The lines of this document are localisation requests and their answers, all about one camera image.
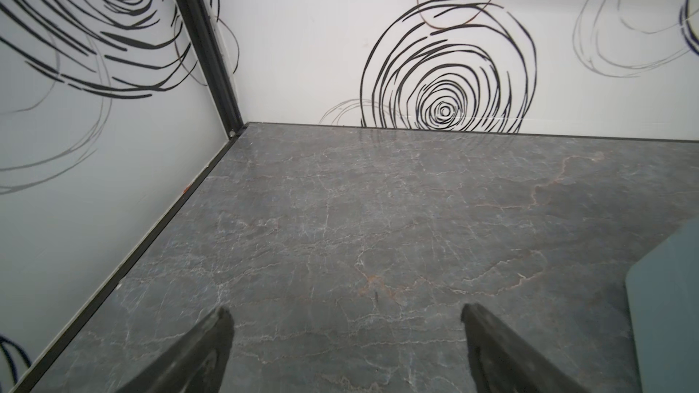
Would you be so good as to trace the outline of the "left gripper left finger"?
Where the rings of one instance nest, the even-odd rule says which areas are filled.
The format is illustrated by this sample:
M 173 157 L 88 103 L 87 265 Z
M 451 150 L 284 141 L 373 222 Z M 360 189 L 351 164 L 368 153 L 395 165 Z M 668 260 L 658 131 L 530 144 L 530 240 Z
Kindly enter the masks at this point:
M 233 317 L 225 307 L 217 307 L 119 390 L 218 392 L 233 338 Z

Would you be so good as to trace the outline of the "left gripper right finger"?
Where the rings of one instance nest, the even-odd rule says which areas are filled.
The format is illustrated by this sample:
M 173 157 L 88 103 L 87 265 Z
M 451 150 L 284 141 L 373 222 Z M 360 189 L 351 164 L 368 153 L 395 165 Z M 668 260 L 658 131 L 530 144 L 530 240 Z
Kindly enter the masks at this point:
M 483 305 L 466 304 L 461 320 L 477 391 L 585 391 Z

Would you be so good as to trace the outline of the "light blue drawer box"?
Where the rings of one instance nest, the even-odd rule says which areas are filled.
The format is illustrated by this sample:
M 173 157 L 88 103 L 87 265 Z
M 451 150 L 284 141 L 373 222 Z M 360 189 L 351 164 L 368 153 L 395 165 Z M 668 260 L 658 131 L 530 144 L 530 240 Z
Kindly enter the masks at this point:
M 698 391 L 698 219 L 639 260 L 626 275 L 644 392 Z

